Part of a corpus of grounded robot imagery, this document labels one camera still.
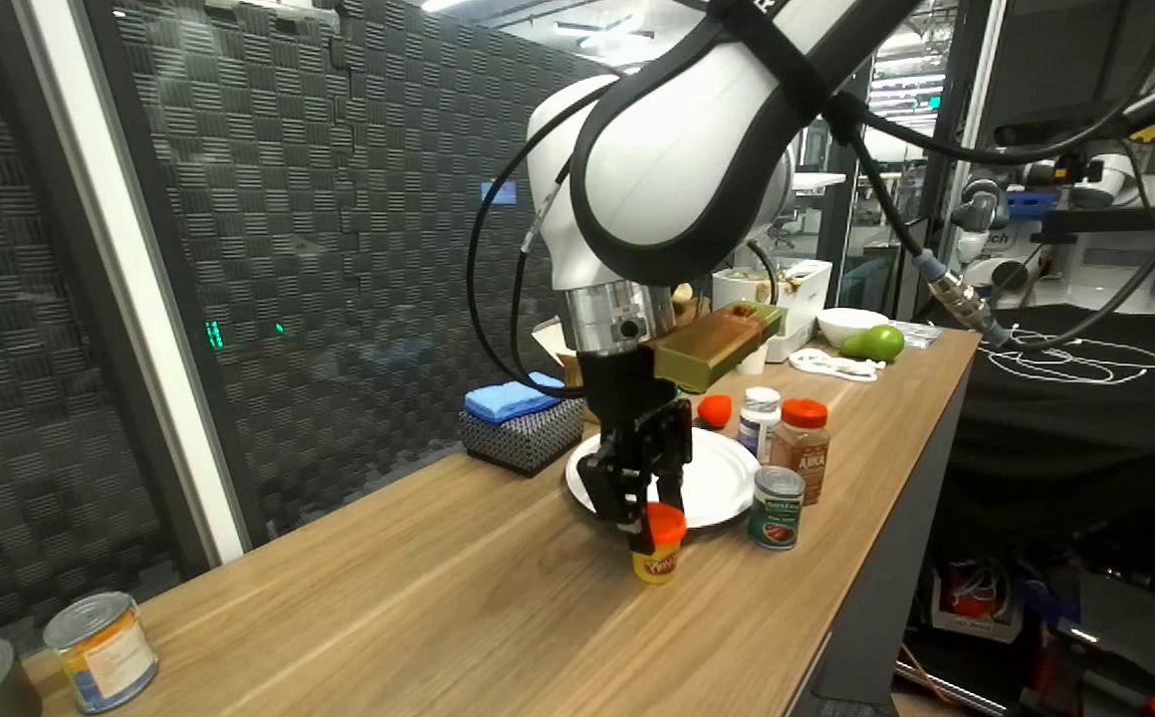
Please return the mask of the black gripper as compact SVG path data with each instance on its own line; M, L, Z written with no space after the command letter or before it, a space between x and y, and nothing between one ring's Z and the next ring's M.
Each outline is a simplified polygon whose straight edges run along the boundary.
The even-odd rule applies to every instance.
M580 356L580 391L599 428L593 460L577 463L606 522L622 522L631 554L650 554L643 492L679 506L679 467L694 460L688 404L654 376L654 351Z

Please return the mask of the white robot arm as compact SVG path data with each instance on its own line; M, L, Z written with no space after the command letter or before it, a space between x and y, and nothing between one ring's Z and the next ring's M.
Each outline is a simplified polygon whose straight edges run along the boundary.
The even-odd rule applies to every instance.
M597 514L654 554L650 504L679 506L688 418L654 376L663 290L708 274L773 221L773 177L801 129L919 0L708 0L630 75L590 75L524 120L532 232L577 351L599 451L580 463Z

